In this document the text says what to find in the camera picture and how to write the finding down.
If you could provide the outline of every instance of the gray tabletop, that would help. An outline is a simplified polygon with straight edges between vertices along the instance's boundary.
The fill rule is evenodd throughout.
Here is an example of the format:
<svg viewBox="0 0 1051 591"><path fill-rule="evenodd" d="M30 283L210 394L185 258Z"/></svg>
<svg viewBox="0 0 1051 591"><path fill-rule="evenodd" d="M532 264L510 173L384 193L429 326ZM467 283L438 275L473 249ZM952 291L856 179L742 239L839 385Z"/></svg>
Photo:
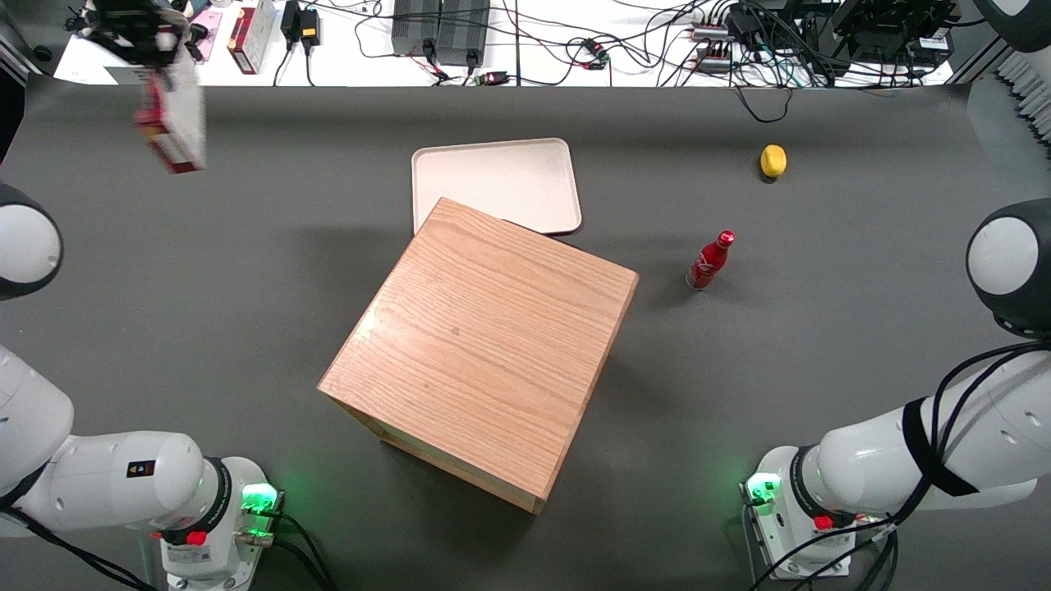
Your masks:
<svg viewBox="0 0 1051 591"><path fill-rule="evenodd" d="M209 168L170 177L130 125L135 88L36 80L0 177L50 210L67 258L0 307L0 342L70 395L77 434L182 431L259 462L345 589L743 591L737 483L765 451L1012 341L964 251L1031 196L997 188L966 93L798 91L761 125L716 89L209 88ZM747 96L765 117L786 98ZM534 518L385 447L314 386L411 239L413 151L542 137L573 154L584 224L564 240L641 282ZM757 178L768 143L788 154L775 184ZM683 273L724 228L729 263L695 294ZM1030 588L1049 501L914 515L894 589ZM139 564L127 530L70 538ZM274 551L255 589L310 587ZM119 587L16 539L0 588Z"/></svg>

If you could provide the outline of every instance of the power supply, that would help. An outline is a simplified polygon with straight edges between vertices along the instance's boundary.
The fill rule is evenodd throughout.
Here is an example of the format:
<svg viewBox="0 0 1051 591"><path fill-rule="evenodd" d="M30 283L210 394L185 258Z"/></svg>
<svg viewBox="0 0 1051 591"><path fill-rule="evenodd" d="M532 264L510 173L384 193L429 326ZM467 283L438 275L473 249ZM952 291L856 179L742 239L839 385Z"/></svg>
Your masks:
<svg viewBox="0 0 1051 591"><path fill-rule="evenodd" d="M490 0L445 0L438 25L438 63L481 67Z"/></svg>
<svg viewBox="0 0 1051 591"><path fill-rule="evenodd" d="M394 0L391 44L401 56L430 58L438 39L441 0Z"/></svg>

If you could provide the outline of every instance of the wood grain surface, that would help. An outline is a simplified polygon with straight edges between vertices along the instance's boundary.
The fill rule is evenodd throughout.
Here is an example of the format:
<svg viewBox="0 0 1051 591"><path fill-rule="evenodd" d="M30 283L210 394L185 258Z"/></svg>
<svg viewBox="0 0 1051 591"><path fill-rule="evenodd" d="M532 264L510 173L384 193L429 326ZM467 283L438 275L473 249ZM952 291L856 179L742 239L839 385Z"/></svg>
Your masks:
<svg viewBox="0 0 1051 591"><path fill-rule="evenodd" d="M318 389L542 506L637 283L442 199Z"/></svg>

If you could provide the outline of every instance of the red bottle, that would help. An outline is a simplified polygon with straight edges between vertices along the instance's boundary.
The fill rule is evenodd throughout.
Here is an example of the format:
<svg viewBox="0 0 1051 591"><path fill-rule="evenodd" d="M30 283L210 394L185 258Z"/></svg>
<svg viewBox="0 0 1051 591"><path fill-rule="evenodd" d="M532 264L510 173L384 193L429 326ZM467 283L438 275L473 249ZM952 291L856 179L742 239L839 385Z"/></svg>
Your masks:
<svg viewBox="0 0 1051 591"><path fill-rule="evenodd" d="M715 242L701 250L697 261L686 271L686 283L694 289L704 289L715 279L719 269L726 264L727 249L734 244L734 232L723 230Z"/></svg>

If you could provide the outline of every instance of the white tray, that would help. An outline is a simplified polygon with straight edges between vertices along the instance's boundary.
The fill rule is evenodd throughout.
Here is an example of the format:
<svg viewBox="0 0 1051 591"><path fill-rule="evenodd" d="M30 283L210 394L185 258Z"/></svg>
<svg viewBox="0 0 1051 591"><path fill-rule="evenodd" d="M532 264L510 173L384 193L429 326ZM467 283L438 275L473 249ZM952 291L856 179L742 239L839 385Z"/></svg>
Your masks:
<svg viewBox="0 0 1051 591"><path fill-rule="evenodd" d="M416 150L413 233L442 197L540 233L580 227L570 146L558 138Z"/></svg>

